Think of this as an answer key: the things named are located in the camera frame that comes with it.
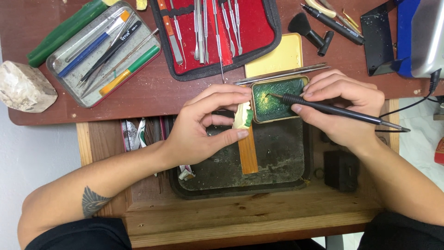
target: white stone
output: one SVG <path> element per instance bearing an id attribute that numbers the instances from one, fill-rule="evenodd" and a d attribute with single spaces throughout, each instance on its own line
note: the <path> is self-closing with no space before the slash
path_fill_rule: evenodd
<path id="1" fill-rule="evenodd" d="M 41 113 L 57 99 L 57 92 L 39 69 L 6 61 L 0 66 L 0 99 L 9 108 Z"/>

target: small black box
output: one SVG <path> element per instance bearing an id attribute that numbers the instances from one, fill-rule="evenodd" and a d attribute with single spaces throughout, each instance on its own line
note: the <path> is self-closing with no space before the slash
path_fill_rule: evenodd
<path id="1" fill-rule="evenodd" d="M 325 184 L 341 192 L 353 192 L 358 187 L 359 159 L 345 151 L 324 152 Z"/>

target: red tool case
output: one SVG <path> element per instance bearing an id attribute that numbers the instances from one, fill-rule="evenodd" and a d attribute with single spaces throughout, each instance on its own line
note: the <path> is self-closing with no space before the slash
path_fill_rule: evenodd
<path id="1" fill-rule="evenodd" d="M 165 1 L 166 9 L 160 11 L 157 0 L 150 0 L 154 18 L 159 28 L 160 40 L 166 57 L 166 63 L 174 79 L 179 81 L 190 81 L 204 77 L 220 74 L 220 63 L 215 35 L 215 21 L 213 14 L 212 0 L 207 1 L 208 6 L 208 53 L 209 64 L 201 65 L 194 59 L 195 33 L 194 33 L 194 6 L 193 0 L 173 0 L 174 9 L 171 9 L 170 1 Z M 231 57 L 230 40 L 225 27 L 221 3 L 224 4 L 230 24 L 231 38 L 234 42 L 234 57 Z M 218 16 L 218 27 L 222 49 L 223 71 L 243 66 L 275 49 L 281 42 L 281 20 L 275 0 L 238 0 L 240 35 L 243 54 L 238 55 L 238 47 L 232 29 L 230 13 L 227 0 L 216 0 Z M 172 48 L 168 34 L 166 32 L 163 16 L 169 16 L 170 23 L 174 23 L 173 14 L 176 15 L 180 32 L 182 34 L 182 44 L 186 64 L 178 65 L 173 57 Z M 173 25 L 176 41 L 180 48 L 177 31 Z"/>

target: brown tabletop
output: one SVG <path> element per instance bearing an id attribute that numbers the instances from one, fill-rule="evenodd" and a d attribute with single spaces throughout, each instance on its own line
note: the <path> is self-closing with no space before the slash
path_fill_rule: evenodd
<path id="1" fill-rule="evenodd" d="M 66 20 L 88 0 L 0 0 L 0 35 L 3 60 L 27 63 L 26 54 L 32 51 L 40 41 L 60 22 Z M 135 6 L 135 0 L 128 0 Z M 287 25 L 291 18 L 302 12 L 301 0 L 277 0 L 281 16 L 282 32 L 288 33 Z M 385 0 L 346 1 L 330 0 L 340 10 L 346 6 L 348 14 L 359 20 L 360 15 L 375 8 Z M 139 13 L 151 29 L 155 23 L 150 7 Z M 312 28 L 323 34 L 328 30 L 319 21 L 308 17 Z M 396 11 L 390 13 L 393 42 L 396 41 Z M 405 79 L 396 73 L 369 77 L 365 63 L 364 46 L 358 46 L 339 34 L 334 36 L 325 57 L 319 57 L 305 38 L 303 44 L 304 65 L 328 62 L 350 77 L 374 83 L 382 90 L 387 99 L 400 97 L 424 96 L 428 90 L 428 79 Z M 127 83 L 113 92 L 105 100 L 91 109 L 77 105 L 74 99 L 63 89 L 58 81 L 48 72 L 46 66 L 40 70 L 57 90 L 57 101 L 43 113 L 24 113 L 9 109 L 9 117 L 17 125 L 42 125 L 66 122 L 113 120 L 129 117 L 149 117 L 176 114 L 183 103 L 201 92 L 209 84 L 219 84 L 220 76 L 208 77 L 195 81 L 180 82 L 174 80 L 167 68 L 164 55 L 160 55 Z M 243 67 L 227 72 L 227 82 L 244 78 Z M 441 86 L 436 95 L 444 94 Z"/>

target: wooden desk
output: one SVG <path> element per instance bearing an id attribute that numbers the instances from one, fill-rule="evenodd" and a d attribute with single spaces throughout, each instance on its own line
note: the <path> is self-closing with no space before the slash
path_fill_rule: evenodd
<path id="1" fill-rule="evenodd" d="M 398 108 L 386 101 L 382 112 Z M 399 115 L 390 115 L 399 123 Z M 124 152 L 119 121 L 78 123 L 82 165 Z M 314 167 L 322 153 L 337 146 L 313 135 Z M 379 135 L 399 152 L 399 134 Z M 289 192 L 187 201 L 174 195 L 167 175 L 143 179 L 117 195 L 99 212 L 121 217 L 134 248 L 198 250 L 362 232 L 382 210 L 374 184 L 361 167 L 358 191 L 343 194 L 311 179 Z"/>
<path id="2" fill-rule="evenodd" d="M 67 0 L 64 3 L 61 0 L 0 0 L 3 59 L 27 63 L 25 54 L 32 51 L 53 28 L 74 14 L 88 1 Z M 135 0 L 127 1 L 135 6 Z M 330 3 L 337 10 L 346 6 L 348 14 L 358 21 L 360 15 L 385 1 L 330 0 Z M 299 5 L 301 2 L 303 0 L 277 0 L 284 34 L 288 33 L 287 26 L 291 18 L 296 13 L 303 11 Z M 139 12 L 139 14 L 151 29 L 155 28 L 152 11 L 149 7 L 145 12 Z M 308 18 L 317 33 L 323 34 L 329 30 L 311 16 Z M 393 42 L 395 42 L 396 11 L 390 13 L 390 23 L 392 24 Z M 364 47 L 357 46 L 338 34 L 334 36 L 328 53 L 323 58 L 317 56 L 316 48 L 305 38 L 302 39 L 302 43 L 304 65 L 326 61 L 333 68 L 340 69 L 352 78 L 376 84 L 388 99 L 427 94 L 428 79 L 403 79 L 395 73 L 368 77 Z M 209 84 L 220 83 L 220 76 L 189 82 L 176 81 L 169 74 L 165 57 L 162 54 L 99 105 L 92 109 L 84 109 L 79 107 L 69 94 L 65 93 L 63 87 L 45 66 L 41 66 L 40 70 L 53 84 L 59 97 L 54 105 L 43 113 L 23 113 L 10 109 L 9 117 L 17 125 L 103 121 L 176 114 L 186 100 L 196 96 Z M 225 77 L 228 78 L 228 82 L 244 78 L 243 67 L 227 72 Z M 414 91 L 417 90 L 420 90 L 420 93 L 414 94 Z M 444 94 L 444 88 L 439 86 L 436 94 Z"/>

